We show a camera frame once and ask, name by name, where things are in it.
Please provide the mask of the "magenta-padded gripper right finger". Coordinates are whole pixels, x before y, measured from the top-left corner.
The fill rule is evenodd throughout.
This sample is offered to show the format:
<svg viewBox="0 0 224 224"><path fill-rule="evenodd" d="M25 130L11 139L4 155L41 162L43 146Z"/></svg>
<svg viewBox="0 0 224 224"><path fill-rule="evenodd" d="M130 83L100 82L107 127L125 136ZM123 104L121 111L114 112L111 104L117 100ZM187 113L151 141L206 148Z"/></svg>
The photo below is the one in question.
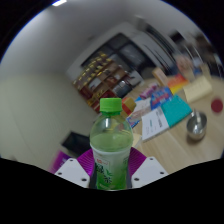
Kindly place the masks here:
<svg viewBox="0 0 224 224"><path fill-rule="evenodd" d="M128 162L127 188L140 188L167 176L167 171L155 157L146 157L132 148Z"/></svg>

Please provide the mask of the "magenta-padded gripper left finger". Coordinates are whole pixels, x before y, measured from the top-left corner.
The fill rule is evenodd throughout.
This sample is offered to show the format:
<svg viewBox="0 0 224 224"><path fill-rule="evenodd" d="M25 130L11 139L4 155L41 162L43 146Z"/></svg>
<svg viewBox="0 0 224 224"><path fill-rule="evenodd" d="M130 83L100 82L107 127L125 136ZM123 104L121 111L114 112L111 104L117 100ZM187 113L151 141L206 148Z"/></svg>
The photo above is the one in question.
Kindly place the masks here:
<svg viewBox="0 0 224 224"><path fill-rule="evenodd" d="M91 149L78 158L59 151L54 160L54 174L84 188L95 188L96 174Z"/></svg>

